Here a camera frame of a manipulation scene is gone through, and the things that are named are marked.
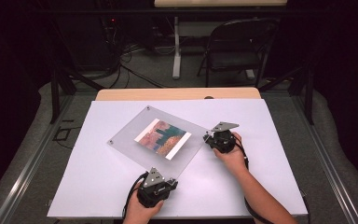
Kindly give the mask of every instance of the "table leg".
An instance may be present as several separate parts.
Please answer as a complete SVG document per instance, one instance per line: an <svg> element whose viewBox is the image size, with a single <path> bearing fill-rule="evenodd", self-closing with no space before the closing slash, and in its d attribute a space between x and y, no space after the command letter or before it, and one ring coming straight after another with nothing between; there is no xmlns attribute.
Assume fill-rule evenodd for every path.
<svg viewBox="0 0 358 224"><path fill-rule="evenodd" d="M174 29L175 29L175 57L173 61L172 78L178 79L180 77L181 55L180 55L180 46L179 46L179 21L177 17L175 17Z"/></svg>

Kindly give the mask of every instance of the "clear acrylic frame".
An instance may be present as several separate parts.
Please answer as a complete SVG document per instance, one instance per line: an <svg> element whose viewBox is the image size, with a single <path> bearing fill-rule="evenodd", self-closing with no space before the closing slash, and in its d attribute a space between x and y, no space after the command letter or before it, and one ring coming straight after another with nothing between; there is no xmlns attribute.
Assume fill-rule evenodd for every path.
<svg viewBox="0 0 358 224"><path fill-rule="evenodd" d="M167 159L135 141L140 133L144 133L145 129L156 119L187 133L186 137L188 138L171 159ZM107 144L137 162L146 170L155 167L164 177L177 179L204 144L202 137L206 132L208 130L205 128L148 105L115 136L109 139Z"/></svg>

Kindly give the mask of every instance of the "wooden table edge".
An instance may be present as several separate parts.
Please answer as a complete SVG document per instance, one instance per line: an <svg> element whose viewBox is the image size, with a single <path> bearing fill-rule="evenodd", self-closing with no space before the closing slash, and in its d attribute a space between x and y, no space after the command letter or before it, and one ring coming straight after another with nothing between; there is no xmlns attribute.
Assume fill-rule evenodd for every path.
<svg viewBox="0 0 358 224"><path fill-rule="evenodd" d="M198 100L261 99L257 88L168 88L168 89L118 89L101 90L96 101L145 101L145 100Z"/></svg>

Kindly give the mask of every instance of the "photograph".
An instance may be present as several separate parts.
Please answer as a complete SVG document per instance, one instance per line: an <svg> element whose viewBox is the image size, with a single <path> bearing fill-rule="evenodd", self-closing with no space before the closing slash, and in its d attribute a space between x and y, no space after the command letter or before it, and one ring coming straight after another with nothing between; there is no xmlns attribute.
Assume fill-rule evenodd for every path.
<svg viewBox="0 0 358 224"><path fill-rule="evenodd" d="M171 160L190 137L188 133L163 120L154 119L134 140Z"/></svg>

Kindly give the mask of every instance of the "person's right hand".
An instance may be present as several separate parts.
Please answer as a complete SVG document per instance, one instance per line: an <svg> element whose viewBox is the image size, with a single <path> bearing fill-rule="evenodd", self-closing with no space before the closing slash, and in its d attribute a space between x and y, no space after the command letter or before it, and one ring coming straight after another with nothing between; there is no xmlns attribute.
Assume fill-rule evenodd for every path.
<svg viewBox="0 0 358 224"><path fill-rule="evenodd" d="M241 136L237 133L232 133L235 137L237 137L237 144L241 145ZM227 169L234 175L238 176L243 172L247 172L247 168L245 165L245 160L243 158L243 153L238 146L235 146L228 153L221 153L216 148L213 149L214 155L219 158L227 167Z"/></svg>
<svg viewBox="0 0 358 224"><path fill-rule="evenodd" d="M159 212L164 201L159 201L156 206L145 208L138 199L138 188L141 186L141 182L135 186L135 191L132 193L128 207L127 215L124 219L124 224L146 224L150 218Z"/></svg>

